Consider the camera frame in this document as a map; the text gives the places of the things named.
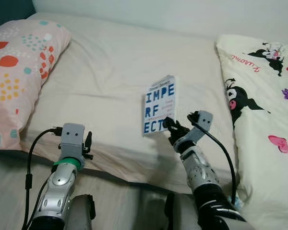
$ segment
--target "pink heart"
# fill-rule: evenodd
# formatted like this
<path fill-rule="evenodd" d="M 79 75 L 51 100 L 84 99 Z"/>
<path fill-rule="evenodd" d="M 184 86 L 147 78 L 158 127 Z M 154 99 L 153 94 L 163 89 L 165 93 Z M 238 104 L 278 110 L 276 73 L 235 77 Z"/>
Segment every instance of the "pink heart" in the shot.
<path fill-rule="evenodd" d="M 268 136 L 270 142 L 276 146 L 282 153 L 288 153 L 288 143 L 285 138 L 279 138 L 277 136 L 270 135 Z"/>

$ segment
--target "dark headboard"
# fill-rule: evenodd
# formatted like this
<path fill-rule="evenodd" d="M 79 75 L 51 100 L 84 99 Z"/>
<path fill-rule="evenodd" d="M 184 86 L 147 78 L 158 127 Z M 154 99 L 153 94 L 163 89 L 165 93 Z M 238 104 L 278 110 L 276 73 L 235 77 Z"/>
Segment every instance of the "dark headboard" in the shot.
<path fill-rule="evenodd" d="M 0 0 L 0 25 L 25 19 L 35 13 L 32 0 Z"/>

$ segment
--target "polka dot pillow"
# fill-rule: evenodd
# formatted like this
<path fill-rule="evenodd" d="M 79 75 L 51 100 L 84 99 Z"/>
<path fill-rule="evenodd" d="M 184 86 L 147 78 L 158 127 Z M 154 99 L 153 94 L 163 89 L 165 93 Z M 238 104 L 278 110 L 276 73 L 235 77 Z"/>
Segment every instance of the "polka dot pillow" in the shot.
<path fill-rule="evenodd" d="M 50 21 L 0 26 L 0 149 L 20 149 L 19 131 L 70 38 L 63 26 Z"/>

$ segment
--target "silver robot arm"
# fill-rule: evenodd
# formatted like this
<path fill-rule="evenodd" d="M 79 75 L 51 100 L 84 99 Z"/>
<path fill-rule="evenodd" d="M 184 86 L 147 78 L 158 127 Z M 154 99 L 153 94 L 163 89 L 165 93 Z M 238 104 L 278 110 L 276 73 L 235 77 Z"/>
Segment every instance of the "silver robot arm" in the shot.
<path fill-rule="evenodd" d="M 189 116 L 192 116 L 192 122 L 204 130 L 210 129 L 212 114 L 197 111 Z M 163 126 L 171 132 L 169 141 L 174 150 L 180 153 L 187 173 L 187 183 L 194 196 L 198 225 L 202 230 L 254 230 L 227 201 L 214 170 L 196 145 L 204 132 L 197 127 L 190 131 L 168 117 Z"/>
<path fill-rule="evenodd" d="M 48 178 L 48 189 L 39 203 L 30 230 L 89 230 L 91 220 L 95 217 L 95 205 L 91 195 L 80 195 L 71 200 L 74 182 L 79 170 L 84 167 L 84 158 L 89 155 L 92 133 L 83 145 L 84 126 L 66 123 L 63 126 L 61 156 L 54 164 L 53 173 Z"/>

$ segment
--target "bedding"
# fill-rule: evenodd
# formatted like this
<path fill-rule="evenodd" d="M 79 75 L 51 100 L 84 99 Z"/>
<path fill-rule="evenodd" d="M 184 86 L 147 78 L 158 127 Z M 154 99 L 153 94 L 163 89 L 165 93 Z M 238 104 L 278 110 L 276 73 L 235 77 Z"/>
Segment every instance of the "bedding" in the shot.
<path fill-rule="evenodd" d="M 214 114 L 211 133 L 235 162 L 235 143 L 214 41 L 85 17 L 36 13 L 72 34 L 69 47 L 43 85 L 35 112 L 21 133 L 28 151 L 36 136 L 72 122 L 93 132 L 88 169 L 108 172 L 129 182 L 148 183 L 190 193 L 186 173 L 167 132 L 142 136 L 143 96 L 166 75 L 177 80 L 177 119 L 191 127 L 187 114 Z M 34 154 L 57 161 L 60 138 L 45 135 Z M 222 184 L 231 181 L 227 160 L 208 137 L 198 142 Z"/>
<path fill-rule="evenodd" d="M 70 33 L 50 21 L 18 20 L 0 26 L 0 149 L 21 149 L 19 131 L 69 40 Z"/>
<path fill-rule="evenodd" d="M 239 35 L 217 41 L 239 157 L 242 214 L 288 230 L 288 45 Z"/>

